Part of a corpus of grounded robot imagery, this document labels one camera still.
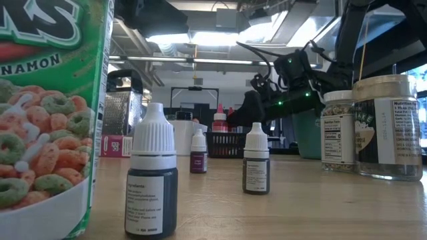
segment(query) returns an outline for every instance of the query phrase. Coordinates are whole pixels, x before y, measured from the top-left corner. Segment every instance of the wooden countertop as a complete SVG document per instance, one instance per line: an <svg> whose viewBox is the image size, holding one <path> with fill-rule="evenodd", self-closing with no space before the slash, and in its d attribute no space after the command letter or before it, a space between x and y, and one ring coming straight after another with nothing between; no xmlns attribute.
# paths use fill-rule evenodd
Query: wooden countertop
<svg viewBox="0 0 427 240"><path fill-rule="evenodd" d="M207 174L178 158L178 223L168 239L427 239L427 177L384 181L320 169L320 161L272 156L271 191L242 192L242 160L210 159ZM126 239L129 159L102 159L86 234Z"/></svg>

